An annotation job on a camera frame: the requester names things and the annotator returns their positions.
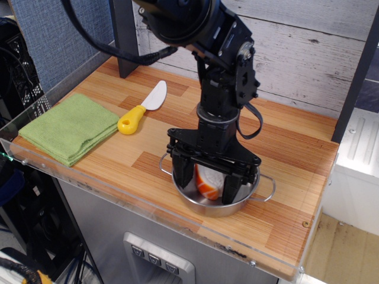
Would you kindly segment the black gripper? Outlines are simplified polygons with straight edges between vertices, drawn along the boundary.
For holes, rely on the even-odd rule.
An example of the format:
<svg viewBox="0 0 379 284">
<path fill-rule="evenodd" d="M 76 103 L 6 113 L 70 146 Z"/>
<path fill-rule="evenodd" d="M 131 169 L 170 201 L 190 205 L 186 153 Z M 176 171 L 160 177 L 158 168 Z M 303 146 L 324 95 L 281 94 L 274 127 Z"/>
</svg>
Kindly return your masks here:
<svg viewBox="0 0 379 284">
<path fill-rule="evenodd" d="M 167 152 L 172 158 L 174 181 L 185 188 L 193 179 L 196 163 L 227 175 L 222 204 L 232 204 L 242 185 L 253 183 L 261 159 L 238 141 L 240 109 L 215 116 L 197 107 L 198 128 L 170 128 Z"/>
</svg>

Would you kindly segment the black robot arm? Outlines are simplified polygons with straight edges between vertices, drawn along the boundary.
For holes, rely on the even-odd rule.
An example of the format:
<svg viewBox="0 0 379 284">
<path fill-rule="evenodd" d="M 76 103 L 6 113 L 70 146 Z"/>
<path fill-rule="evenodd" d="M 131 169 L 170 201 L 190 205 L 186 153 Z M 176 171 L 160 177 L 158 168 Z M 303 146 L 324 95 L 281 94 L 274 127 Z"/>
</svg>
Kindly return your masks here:
<svg viewBox="0 0 379 284">
<path fill-rule="evenodd" d="M 241 110 L 259 115 L 251 104 L 259 87 L 252 33 L 220 1 L 139 1 L 139 6 L 159 40 L 188 49 L 197 61 L 198 127 L 168 131 L 174 182 L 184 188 L 196 164 L 211 168 L 225 175 L 221 201 L 231 204 L 242 185 L 255 181 L 261 164 L 237 140 Z"/>
</svg>

